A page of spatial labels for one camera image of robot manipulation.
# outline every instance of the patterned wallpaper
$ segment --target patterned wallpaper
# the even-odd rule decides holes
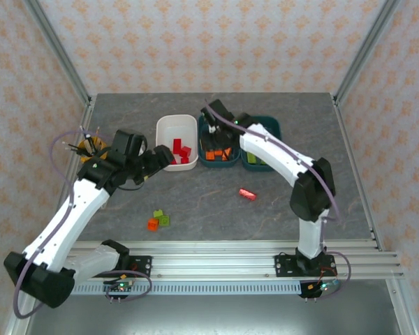
[[[22,0],[0,1],[0,335],[13,284],[3,267],[51,219],[61,182],[47,146],[76,128],[82,103]],[[57,163],[68,155],[57,148]]]
[[[383,243],[399,251],[419,314],[419,0],[399,5],[341,110]]]
[[[384,0],[41,0],[89,93],[334,93]]]

